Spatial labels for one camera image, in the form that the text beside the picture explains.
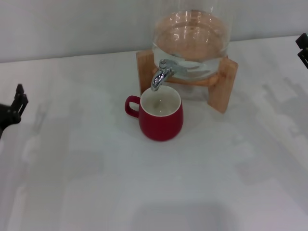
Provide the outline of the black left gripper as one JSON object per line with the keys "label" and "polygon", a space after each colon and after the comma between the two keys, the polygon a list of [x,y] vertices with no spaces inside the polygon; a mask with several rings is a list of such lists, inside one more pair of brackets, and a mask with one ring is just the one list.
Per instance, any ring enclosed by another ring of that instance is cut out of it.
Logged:
{"label": "black left gripper", "polygon": [[3,131],[10,125],[18,124],[21,122],[21,116],[28,104],[26,94],[22,84],[18,84],[11,106],[0,105],[0,136]]}

